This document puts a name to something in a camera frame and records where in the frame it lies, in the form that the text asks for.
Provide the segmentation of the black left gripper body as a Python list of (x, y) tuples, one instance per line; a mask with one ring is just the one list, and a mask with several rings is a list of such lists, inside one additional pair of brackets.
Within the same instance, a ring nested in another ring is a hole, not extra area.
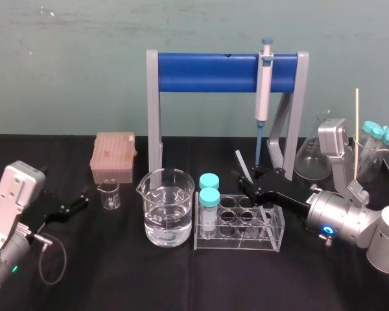
[(21, 223), (32, 233), (39, 233), (46, 225), (53, 222), (64, 223), (69, 220), (66, 213), (67, 204), (59, 197), (45, 190), (25, 209)]

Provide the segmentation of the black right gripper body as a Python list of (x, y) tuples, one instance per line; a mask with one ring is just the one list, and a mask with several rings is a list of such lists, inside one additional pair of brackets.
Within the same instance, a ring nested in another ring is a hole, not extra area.
[(310, 188), (295, 183), (286, 176), (282, 183), (262, 186), (265, 189), (265, 203), (288, 209), (300, 217), (308, 217), (311, 205), (307, 200), (312, 195)]

